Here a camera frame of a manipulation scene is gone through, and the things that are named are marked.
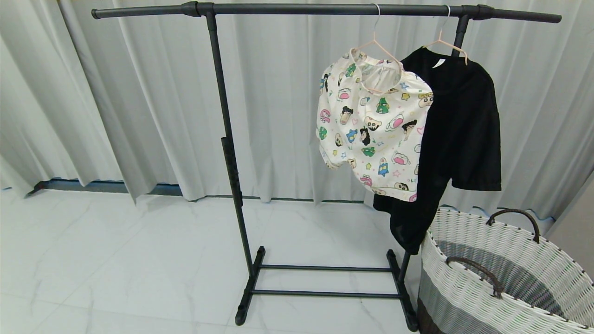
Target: rack foot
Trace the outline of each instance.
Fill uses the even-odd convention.
[[[245,319],[248,317],[249,303],[252,301],[252,296],[254,295],[254,289],[256,287],[256,282],[258,281],[258,274],[260,274],[260,266],[262,265],[262,260],[264,260],[265,254],[266,249],[264,249],[264,246],[260,246],[254,260],[254,275],[248,278],[248,283],[245,285],[244,289],[244,296],[241,298],[239,306],[237,306],[237,313],[235,314],[235,324],[237,326],[243,325]]]
[[[398,267],[398,262],[396,261],[396,255],[394,254],[393,250],[388,250],[386,254],[388,258],[388,263],[390,264],[390,269],[392,269],[392,277],[394,277],[394,283],[396,284],[396,289],[398,290],[398,294],[401,295],[400,303],[402,304],[402,311],[405,314],[406,325],[408,326],[411,332],[416,332],[419,329],[419,320],[416,317],[416,312],[412,308],[412,303],[410,302],[410,295],[406,291],[404,281],[400,281],[398,279],[400,275],[400,267]]]

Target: clothes hanger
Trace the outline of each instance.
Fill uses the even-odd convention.
[[[431,45],[436,44],[436,43],[441,43],[441,44],[447,45],[450,48],[452,48],[454,50],[458,50],[461,53],[463,53],[464,54],[464,64],[468,65],[468,53],[466,53],[466,51],[458,48],[457,46],[454,46],[453,44],[449,44],[448,42],[446,42],[444,40],[441,40],[441,33],[443,32],[444,26],[445,26],[447,20],[450,18],[450,14],[451,14],[451,8],[450,8],[450,6],[449,5],[444,5],[444,6],[447,6],[447,18],[444,21],[444,23],[441,25],[440,35],[439,35],[439,37],[437,37],[437,40],[436,41],[425,45],[424,48],[429,48]]]
[[[375,24],[373,26],[373,39],[371,41],[361,45],[357,49],[361,50],[369,45],[375,44],[382,51],[384,51],[388,56],[390,56],[390,58],[392,58],[395,62],[399,62],[398,59],[396,59],[396,57],[394,57],[390,52],[388,52],[388,50],[386,50],[383,46],[381,46],[381,44],[375,39],[375,28],[377,27],[377,23],[380,21],[381,11],[380,11],[380,6],[378,4],[374,4],[374,5],[377,7],[377,19],[375,20]]]

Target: black metal clothes rack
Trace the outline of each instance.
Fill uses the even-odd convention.
[[[448,16],[448,8],[439,5],[379,5],[382,15],[411,15],[411,16]],[[462,47],[462,41],[466,33],[469,20],[486,20],[490,18],[506,18],[510,20],[538,21],[546,23],[558,23],[560,15],[544,14],[538,12],[498,10],[486,5],[463,5],[451,6],[449,16],[458,17],[456,38],[454,45]],[[396,255],[393,250],[388,250],[388,268],[372,267],[333,267],[333,266],[289,266],[282,264],[264,264],[266,250],[260,246],[255,260],[252,262],[249,250],[249,241],[245,229],[244,214],[242,211],[243,201],[241,188],[239,186],[239,174],[235,158],[235,147],[233,145],[233,133],[229,117],[229,105],[227,103],[227,91],[225,79],[223,78],[223,64],[219,49],[219,38],[217,35],[216,15],[218,14],[290,14],[290,15],[377,15],[378,8],[374,4],[214,4],[212,2],[186,2],[181,5],[114,8],[91,11],[95,19],[107,17],[127,17],[144,15],[170,15],[184,14],[193,17],[206,17],[208,32],[210,33],[210,44],[214,58],[214,69],[219,88],[223,122],[225,124],[225,137],[221,138],[225,164],[233,194],[233,203],[239,223],[239,233],[244,246],[245,261],[248,266],[248,282],[244,294],[239,303],[235,323],[240,326],[245,323],[248,314],[249,304],[253,295],[293,295],[293,296],[317,296],[317,297],[355,297],[355,298],[392,298],[399,299],[405,314],[406,324],[411,331],[416,331],[418,321],[416,313],[410,302],[410,296],[406,291],[404,279],[406,269],[410,260],[410,254],[406,252],[399,267]],[[459,56],[458,51],[452,51],[453,56]],[[256,288],[258,274],[262,269],[283,269],[283,270],[334,270],[345,272],[384,272],[391,273],[398,294],[369,294],[355,292],[328,292],[328,291],[288,291],[288,290],[262,290]]]

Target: curtain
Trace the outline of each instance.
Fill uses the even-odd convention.
[[[179,184],[188,200],[230,194],[220,145],[224,129],[205,19],[164,15],[94,20],[90,16],[92,8],[139,6],[132,0],[61,0],[46,3],[45,7],[51,11],[39,14],[30,5],[34,3],[31,0],[8,2],[13,7],[27,7],[22,2],[29,4],[27,10],[35,13],[27,14],[31,16],[28,18],[21,10],[20,19],[11,19],[14,28],[11,33],[19,24],[32,29],[27,27],[31,24],[28,20],[36,20],[38,34],[47,36],[47,42],[31,39],[26,43],[6,42],[3,55],[8,49],[13,57],[16,53],[33,53],[29,55],[32,58],[43,56],[37,66],[57,68],[59,65],[62,69],[56,70],[56,75],[77,74],[76,80],[68,76],[71,87],[59,93],[74,95],[73,92],[84,91],[85,95],[84,98],[81,93],[54,96],[60,102],[70,99],[67,105],[62,102],[59,116],[61,122],[69,121],[71,127],[62,129],[51,122],[37,125],[21,122],[20,131],[5,131],[14,128],[14,122],[25,114],[50,118],[53,105],[42,100],[45,92],[31,89],[31,82],[55,83],[65,79],[48,77],[47,71],[29,73],[27,64],[18,61],[13,73],[2,72],[3,79],[7,76],[11,83],[18,81],[13,79],[17,73],[28,73],[28,92],[34,100],[42,101],[33,108],[15,102],[9,105],[2,99],[2,144],[8,143],[7,148],[2,145],[0,150],[3,184],[13,187],[20,184],[24,190],[49,177],[83,180],[75,171],[79,174],[84,171],[90,179],[124,180],[133,198],[150,191],[158,182]],[[437,0],[389,3],[442,4]],[[167,4],[179,3],[174,0],[142,3]],[[541,217],[558,216],[594,166],[591,117],[594,24],[588,16],[594,12],[594,2],[504,0],[486,1],[486,4],[509,10],[561,14],[563,20],[560,24],[513,20],[470,22],[463,48],[472,60],[485,67],[495,83],[501,117],[504,190],[479,193],[450,187],[443,203],[460,210],[472,206],[487,210],[516,207],[531,208]],[[239,177],[245,196],[259,196],[263,201],[272,197],[315,201],[372,198],[348,166],[338,171],[326,168],[314,129],[322,71],[349,48],[369,41],[375,19],[373,16],[217,16]],[[4,28],[8,25],[4,21],[3,41],[8,40],[4,32],[9,31]],[[377,39],[402,59],[435,40],[444,23],[444,39],[453,40],[456,18],[382,16],[377,25]],[[69,45],[63,48],[68,49],[68,57],[59,52],[61,56],[54,57],[55,60],[46,56],[45,53],[55,50],[52,45],[56,40]],[[445,46],[432,49],[445,54],[451,52]],[[376,49],[370,48],[368,52],[376,58],[382,57]],[[68,72],[66,68],[76,70]],[[15,85],[14,90],[20,92],[20,86]],[[83,124],[96,125],[95,133],[80,128],[79,118],[83,116],[87,121]],[[39,130],[34,126],[51,129],[53,137],[44,136],[44,140],[35,137]],[[65,144],[68,137],[64,137],[63,131],[76,131],[80,140]],[[28,148],[31,143],[37,145],[33,153]],[[52,146],[53,151],[42,145]],[[86,155],[68,151],[68,145],[83,147]],[[53,153],[56,147],[65,147],[68,154],[56,155]],[[89,168],[83,168],[81,161]]]

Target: floor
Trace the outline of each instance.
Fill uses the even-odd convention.
[[[402,249],[388,216],[363,204],[245,200],[252,256],[265,263],[387,265]],[[0,193],[0,332],[410,333],[399,301],[255,296],[232,200],[43,190]],[[407,275],[416,298],[420,259]],[[260,273],[258,288],[396,293],[386,273]]]

